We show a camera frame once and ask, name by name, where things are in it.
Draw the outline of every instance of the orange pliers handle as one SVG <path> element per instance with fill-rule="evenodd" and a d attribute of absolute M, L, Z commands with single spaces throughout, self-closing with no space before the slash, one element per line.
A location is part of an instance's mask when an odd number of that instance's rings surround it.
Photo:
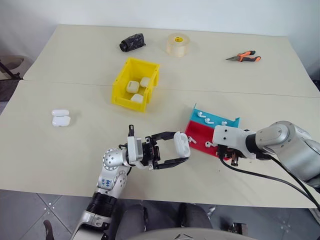
<path fill-rule="evenodd" d="M 246 51 L 244 53 L 239 53 L 237 56 L 238 56 L 238 61 L 239 62 L 243 62 L 243 61 L 246 61 L 246 62 L 258 62 L 260 61 L 261 57 L 260 56 L 256 56 L 256 57 L 247 57 L 249 55 L 254 55 L 256 54 L 256 51 Z"/>

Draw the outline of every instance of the white wall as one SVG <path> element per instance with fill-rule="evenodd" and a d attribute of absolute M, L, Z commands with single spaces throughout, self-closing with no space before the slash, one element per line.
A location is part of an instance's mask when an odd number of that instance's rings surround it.
<path fill-rule="evenodd" d="M 57 24 L 248 33 L 288 36 L 315 75 L 319 15 L 320 0 L 0 0 L 0 54 L 34 61 Z"/>

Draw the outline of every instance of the gray tile floor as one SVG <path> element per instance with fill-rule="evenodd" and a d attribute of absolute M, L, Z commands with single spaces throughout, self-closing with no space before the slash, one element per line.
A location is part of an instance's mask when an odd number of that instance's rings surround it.
<path fill-rule="evenodd" d="M 0 102 L 0 114 L 5 106 Z M 0 190 L 0 240 L 44 240 L 44 220 L 51 222 L 56 240 L 68 240 L 90 199 Z M 133 204 L 148 209 L 148 230 L 175 227 L 178 202 L 120 199 L 117 215 Z M 212 207 L 199 205 L 206 212 Z M 320 225 L 308 209 L 217 205 L 211 216 L 213 228 L 225 230 L 233 222 L 247 224 L 249 236 L 258 240 L 317 240 L 320 236 Z"/>

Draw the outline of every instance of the tape roll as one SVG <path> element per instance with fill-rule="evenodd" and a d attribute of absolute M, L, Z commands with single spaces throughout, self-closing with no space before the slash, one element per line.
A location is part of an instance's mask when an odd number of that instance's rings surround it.
<path fill-rule="evenodd" d="M 190 38 L 182 33 L 173 33 L 168 36 L 166 52 L 170 56 L 183 57 L 188 53 Z"/>

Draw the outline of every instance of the black wire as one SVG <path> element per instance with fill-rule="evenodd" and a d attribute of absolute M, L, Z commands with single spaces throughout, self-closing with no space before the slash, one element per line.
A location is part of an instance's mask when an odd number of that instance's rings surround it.
<path fill-rule="evenodd" d="M 298 188 L 297 186 L 293 185 L 292 183 L 290 183 L 288 181 L 285 181 L 285 180 L 282 180 L 280 178 L 276 178 L 276 177 L 273 177 L 273 176 L 268 176 L 268 175 L 264 175 L 264 174 L 260 174 L 260 173 L 256 173 L 256 172 L 252 172 L 252 171 L 246 171 L 246 170 L 242 170 L 242 169 L 238 169 L 238 168 L 232 167 L 232 166 L 228 165 L 227 163 L 225 163 L 225 160 L 224 160 L 223 156 L 220 157 L 219 159 L 220 159 L 220 161 L 221 161 L 221 163 L 223 165 L 225 165 L 227 168 L 229 168 L 231 170 L 234 170 L 234 171 L 237 171 L 237 172 L 240 172 L 240 173 L 243 173 L 243 174 L 254 175 L 254 176 L 257 176 L 257 177 L 261 177 L 261 178 L 265 178 L 265 179 L 271 179 L 271 180 L 274 180 L 274 181 L 278 181 L 278 182 L 287 184 L 290 187 L 294 188 L 295 190 L 299 191 L 301 194 L 303 194 L 310 201 L 312 201 L 310 199 L 310 197 L 304 191 L 302 191 L 300 188 Z"/>
<path fill-rule="evenodd" d="M 129 173 L 131 172 L 132 167 L 130 167 L 129 171 L 126 173 L 126 175 L 128 176 Z"/>
<path fill-rule="evenodd" d="M 269 155 L 270 159 L 274 161 L 276 164 L 278 164 L 283 170 L 285 170 L 306 192 L 306 194 L 309 196 L 309 199 L 316 205 L 318 210 L 320 211 L 320 204 L 317 202 L 317 200 L 314 198 L 314 196 L 311 194 L 311 192 L 306 188 L 306 186 L 295 176 L 293 175 L 289 170 L 287 170 L 281 162 L 279 162 L 277 159 L 275 159 L 273 156 Z"/>

